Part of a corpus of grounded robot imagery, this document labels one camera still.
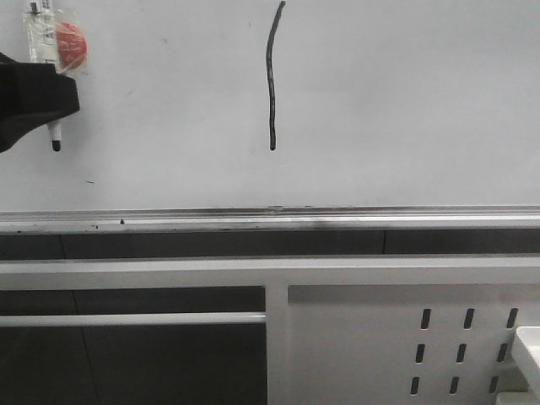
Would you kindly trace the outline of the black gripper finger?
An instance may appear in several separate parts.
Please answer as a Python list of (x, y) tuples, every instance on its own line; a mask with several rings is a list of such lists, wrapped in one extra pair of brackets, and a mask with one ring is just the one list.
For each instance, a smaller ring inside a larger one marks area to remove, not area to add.
[(1, 55), (1, 151), (37, 127), (80, 110), (76, 81), (52, 64)]

